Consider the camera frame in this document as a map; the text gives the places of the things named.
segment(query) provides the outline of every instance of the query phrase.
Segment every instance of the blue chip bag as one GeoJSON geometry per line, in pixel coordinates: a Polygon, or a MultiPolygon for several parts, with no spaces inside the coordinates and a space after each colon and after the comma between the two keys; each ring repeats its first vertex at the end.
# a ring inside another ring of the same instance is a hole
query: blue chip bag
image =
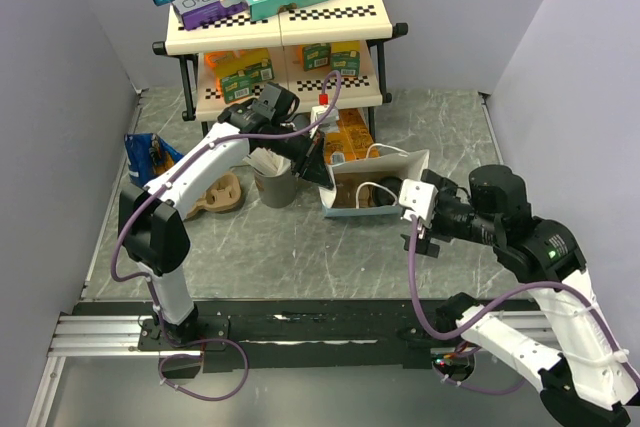
{"type": "Polygon", "coordinates": [[[124,136],[124,147],[127,150],[129,178],[138,187],[144,187],[183,157],[157,134],[127,134],[124,136]]]}

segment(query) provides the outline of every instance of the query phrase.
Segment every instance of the bag handle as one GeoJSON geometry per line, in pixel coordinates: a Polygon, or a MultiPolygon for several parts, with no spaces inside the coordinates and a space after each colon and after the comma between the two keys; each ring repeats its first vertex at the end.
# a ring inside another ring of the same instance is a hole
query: bag handle
{"type": "Polygon", "coordinates": [[[387,149],[391,149],[391,150],[395,150],[397,152],[400,152],[401,154],[404,154],[405,156],[409,155],[409,152],[407,152],[404,149],[400,149],[398,147],[394,147],[393,145],[387,145],[387,144],[382,144],[380,142],[374,142],[373,144],[371,144],[369,146],[369,148],[367,149],[367,156],[365,157],[365,159],[369,158],[369,154],[371,153],[371,149],[373,149],[375,146],[378,147],[386,147],[387,149]]]}
{"type": "Polygon", "coordinates": [[[363,182],[356,189],[356,209],[360,208],[360,190],[365,185],[371,185],[372,187],[377,187],[379,189],[386,191],[389,195],[391,195],[391,197],[393,197],[393,205],[398,205],[398,202],[399,202],[398,196],[393,191],[391,191],[391,189],[385,187],[384,185],[377,184],[375,182],[363,182]]]}

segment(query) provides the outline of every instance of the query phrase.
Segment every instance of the gray cup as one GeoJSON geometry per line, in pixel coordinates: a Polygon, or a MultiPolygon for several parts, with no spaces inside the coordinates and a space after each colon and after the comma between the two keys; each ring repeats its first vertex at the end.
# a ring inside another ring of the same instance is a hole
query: gray cup
{"type": "Polygon", "coordinates": [[[296,198],[296,183],[298,179],[293,176],[290,169],[276,177],[264,176],[254,169],[253,176],[260,200],[264,205],[274,209],[281,209],[296,198]]]}

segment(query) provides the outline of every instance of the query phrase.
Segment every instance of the cable tie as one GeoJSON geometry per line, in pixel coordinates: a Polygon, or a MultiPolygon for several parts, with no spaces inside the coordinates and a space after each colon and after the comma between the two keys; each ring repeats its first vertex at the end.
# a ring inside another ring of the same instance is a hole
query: cable tie
{"type": "Polygon", "coordinates": [[[599,307],[597,302],[592,303],[589,307],[582,307],[580,310],[576,310],[571,317],[579,317],[584,314],[591,313],[592,310],[596,310],[599,307]]]}
{"type": "Polygon", "coordinates": [[[609,367],[611,362],[618,363],[628,363],[629,362],[629,351],[627,349],[616,350],[615,352],[611,352],[610,354],[604,355],[599,359],[585,359],[584,357],[580,357],[579,355],[575,355],[571,352],[563,352],[563,355],[567,358],[567,360],[574,360],[576,362],[580,362],[581,364],[588,365],[590,367],[609,367]]]}
{"type": "Polygon", "coordinates": [[[629,349],[616,350],[613,353],[613,358],[616,359],[621,364],[628,364],[629,363],[629,349]]]}

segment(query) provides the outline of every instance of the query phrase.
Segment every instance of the purple snack box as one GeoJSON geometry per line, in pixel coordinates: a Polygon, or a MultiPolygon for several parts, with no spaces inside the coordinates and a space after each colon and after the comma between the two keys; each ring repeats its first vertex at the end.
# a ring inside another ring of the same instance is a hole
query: purple snack box
{"type": "Polygon", "coordinates": [[[173,10],[185,30],[193,30],[246,9],[243,0],[176,0],[173,10]]]}

